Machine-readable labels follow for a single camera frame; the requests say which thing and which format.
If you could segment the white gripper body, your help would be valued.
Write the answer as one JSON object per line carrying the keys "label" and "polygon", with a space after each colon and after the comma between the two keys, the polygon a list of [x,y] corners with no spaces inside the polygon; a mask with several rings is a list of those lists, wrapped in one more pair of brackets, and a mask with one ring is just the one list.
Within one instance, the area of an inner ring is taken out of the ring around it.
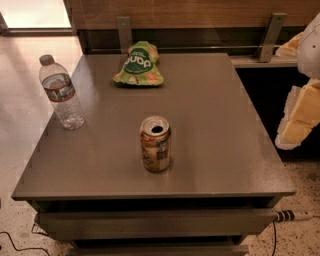
{"label": "white gripper body", "polygon": [[299,40],[297,64],[300,73],[320,79],[320,13],[307,25]]}

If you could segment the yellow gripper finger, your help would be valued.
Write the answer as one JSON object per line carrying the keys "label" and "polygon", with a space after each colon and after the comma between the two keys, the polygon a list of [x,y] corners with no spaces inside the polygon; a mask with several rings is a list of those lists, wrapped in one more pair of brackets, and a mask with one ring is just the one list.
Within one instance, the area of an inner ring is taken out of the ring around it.
{"label": "yellow gripper finger", "polygon": [[301,37],[302,33],[295,35],[288,42],[280,46],[276,50],[275,55],[278,57],[296,57]]}
{"label": "yellow gripper finger", "polygon": [[303,87],[293,86],[283,112],[275,145],[282,150],[292,150],[320,123],[320,80],[310,79]]}

